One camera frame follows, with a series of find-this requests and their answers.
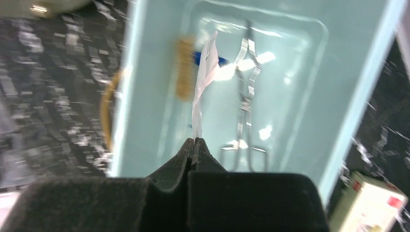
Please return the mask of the yellow rubber tubing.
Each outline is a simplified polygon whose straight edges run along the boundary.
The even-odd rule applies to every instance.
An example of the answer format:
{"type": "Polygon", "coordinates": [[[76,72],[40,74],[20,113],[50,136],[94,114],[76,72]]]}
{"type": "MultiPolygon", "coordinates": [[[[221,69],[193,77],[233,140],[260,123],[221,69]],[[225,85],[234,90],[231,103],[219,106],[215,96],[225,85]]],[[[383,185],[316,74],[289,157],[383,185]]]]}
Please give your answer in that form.
{"type": "Polygon", "coordinates": [[[122,71],[118,70],[112,77],[110,83],[108,83],[103,91],[103,95],[100,100],[100,123],[103,132],[104,142],[109,152],[113,151],[112,142],[112,117],[110,111],[110,105],[114,97],[114,92],[118,87],[121,79],[122,71]]]}

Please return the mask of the test tube brush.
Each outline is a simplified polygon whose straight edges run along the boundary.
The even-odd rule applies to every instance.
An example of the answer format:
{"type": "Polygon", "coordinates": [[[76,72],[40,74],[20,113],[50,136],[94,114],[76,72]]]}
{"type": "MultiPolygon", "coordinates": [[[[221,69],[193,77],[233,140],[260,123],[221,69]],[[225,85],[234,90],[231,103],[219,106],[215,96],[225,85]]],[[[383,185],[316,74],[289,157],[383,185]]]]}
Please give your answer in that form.
{"type": "Polygon", "coordinates": [[[193,52],[194,39],[190,36],[180,38],[176,42],[177,79],[176,96],[182,101],[189,101],[193,92],[193,52]]]}

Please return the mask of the small white sachet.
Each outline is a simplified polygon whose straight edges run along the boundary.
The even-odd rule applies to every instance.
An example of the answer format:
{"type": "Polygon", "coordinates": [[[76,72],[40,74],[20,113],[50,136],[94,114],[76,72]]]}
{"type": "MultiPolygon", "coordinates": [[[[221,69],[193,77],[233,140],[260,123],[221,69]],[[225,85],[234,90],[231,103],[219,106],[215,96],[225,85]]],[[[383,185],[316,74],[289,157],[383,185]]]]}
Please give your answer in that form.
{"type": "Polygon", "coordinates": [[[204,45],[197,73],[197,80],[192,103],[192,138],[202,137],[202,109],[201,95],[208,85],[210,85],[216,74],[220,70],[219,56],[216,47],[216,38],[218,32],[215,31],[210,39],[204,45]]]}

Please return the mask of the metal scissors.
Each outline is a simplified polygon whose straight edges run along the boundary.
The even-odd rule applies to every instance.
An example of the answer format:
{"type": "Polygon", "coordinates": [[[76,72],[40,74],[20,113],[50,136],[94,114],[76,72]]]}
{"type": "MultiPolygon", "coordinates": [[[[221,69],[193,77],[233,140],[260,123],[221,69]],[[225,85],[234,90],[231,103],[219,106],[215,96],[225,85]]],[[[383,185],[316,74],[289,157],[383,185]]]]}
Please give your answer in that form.
{"type": "Polygon", "coordinates": [[[252,153],[254,151],[262,153],[263,157],[263,172],[268,171],[268,152],[261,146],[254,146],[252,143],[252,103],[255,95],[255,82],[261,72],[261,63],[258,61],[255,49],[255,41],[253,36],[252,22],[246,20],[246,31],[241,40],[241,47],[238,55],[236,56],[234,62],[234,73],[238,77],[238,95],[240,99],[240,105],[238,109],[238,120],[237,120],[237,130],[236,130],[236,141],[234,144],[225,144],[220,148],[220,163],[224,163],[225,153],[228,151],[234,151],[234,162],[231,172],[236,171],[240,165],[241,158],[241,141],[243,141],[243,134],[246,135],[244,140],[247,147],[247,160],[248,160],[248,170],[250,172],[256,172],[252,164],[252,153]],[[240,63],[245,60],[245,56],[249,55],[250,59],[254,65],[252,73],[248,78],[246,78],[243,72],[240,70],[240,63]]]}

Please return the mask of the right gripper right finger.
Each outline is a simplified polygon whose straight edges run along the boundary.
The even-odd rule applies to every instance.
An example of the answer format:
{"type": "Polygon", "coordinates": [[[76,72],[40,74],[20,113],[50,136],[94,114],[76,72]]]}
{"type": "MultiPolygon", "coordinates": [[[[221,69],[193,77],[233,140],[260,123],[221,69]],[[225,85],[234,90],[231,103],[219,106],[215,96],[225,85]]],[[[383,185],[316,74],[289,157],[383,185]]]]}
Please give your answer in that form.
{"type": "Polygon", "coordinates": [[[191,232],[327,232],[314,183],[290,173],[226,171],[197,138],[188,172],[191,232]]]}

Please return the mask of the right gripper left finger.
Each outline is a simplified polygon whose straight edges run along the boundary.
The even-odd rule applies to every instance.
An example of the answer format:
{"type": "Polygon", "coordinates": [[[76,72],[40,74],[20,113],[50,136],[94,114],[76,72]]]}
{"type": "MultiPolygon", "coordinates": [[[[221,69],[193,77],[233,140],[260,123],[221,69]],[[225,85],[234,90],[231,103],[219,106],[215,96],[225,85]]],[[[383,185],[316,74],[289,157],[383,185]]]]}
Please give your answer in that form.
{"type": "Polygon", "coordinates": [[[185,232],[194,141],[145,178],[47,177],[28,185],[3,232],[185,232]]]}

